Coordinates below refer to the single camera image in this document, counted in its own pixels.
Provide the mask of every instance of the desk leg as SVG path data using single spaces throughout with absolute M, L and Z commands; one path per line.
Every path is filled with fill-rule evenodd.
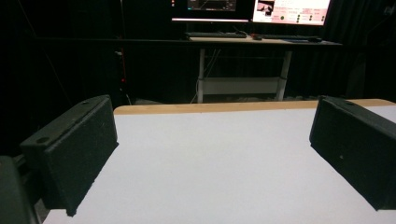
M 200 50 L 199 75 L 198 75 L 198 104 L 204 100 L 204 71 L 205 71 L 205 49 Z
M 280 73 L 279 82 L 277 84 L 277 90 L 276 90 L 277 101 L 283 100 L 283 94 L 285 93 L 285 89 L 286 89 L 286 81 L 288 80 L 290 61 L 291 61 L 291 51 L 286 51 L 285 57 L 283 59 L 282 72 Z

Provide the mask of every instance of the dark background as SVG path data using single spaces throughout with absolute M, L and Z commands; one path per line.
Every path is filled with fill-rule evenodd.
M 286 96 L 382 98 L 396 102 L 396 21 L 384 14 L 394 0 L 332 0 L 323 27 L 284 24 L 195 24 L 198 31 L 319 35 L 344 45 L 386 46 L 385 51 L 295 52 Z M 186 24 L 171 22 L 170 1 L 5 0 L 0 6 L 1 148 L 18 144 L 78 102 L 109 94 L 114 107 L 135 98 L 189 103 L 195 94 L 198 49 L 46 46 L 41 37 L 180 39 Z M 277 74 L 280 62 L 244 59 L 279 52 L 223 50 L 213 76 Z

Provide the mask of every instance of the standing desk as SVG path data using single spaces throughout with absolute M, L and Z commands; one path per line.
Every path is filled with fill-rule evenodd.
M 281 39 L 263 39 L 253 40 L 250 36 L 247 38 L 213 38 L 213 37 L 190 37 L 193 42 L 212 42 L 212 43 L 235 43 L 246 45 L 295 45 L 300 46 L 330 46 L 340 45 L 329 41 L 320 43 L 311 43 L 308 41 L 290 42 Z M 200 49 L 199 75 L 197 103 L 204 100 L 204 94 L 237 94 L 237 93 L 275 93 L 275 99 L 283 100 L 283 95 L 288 79 L 292 51 L 287 49 L 283 57 L 282 69 L 279 77 L 205 77 L 205 48 Z
M 396 121 L 396 104 L 358 100 Z M 62 223 L 395 223 L 310 147 L 316 101 L 131 105 L 120 145 Z

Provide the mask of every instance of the monitor screen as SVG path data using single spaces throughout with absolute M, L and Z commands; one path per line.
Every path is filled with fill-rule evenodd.
M 172 21 L 249 22 L 254 0 L 171 0 Z
M 323 25 L 331 0 L 255 0 L 253 22 Z

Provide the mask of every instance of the white tabletop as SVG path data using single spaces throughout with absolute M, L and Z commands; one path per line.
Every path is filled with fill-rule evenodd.
M 396 106 L 368 107 L 396 122 Z M 115 116 L 120 145 L 51 223 L 396 223 L 310 146 L 315 109 Z

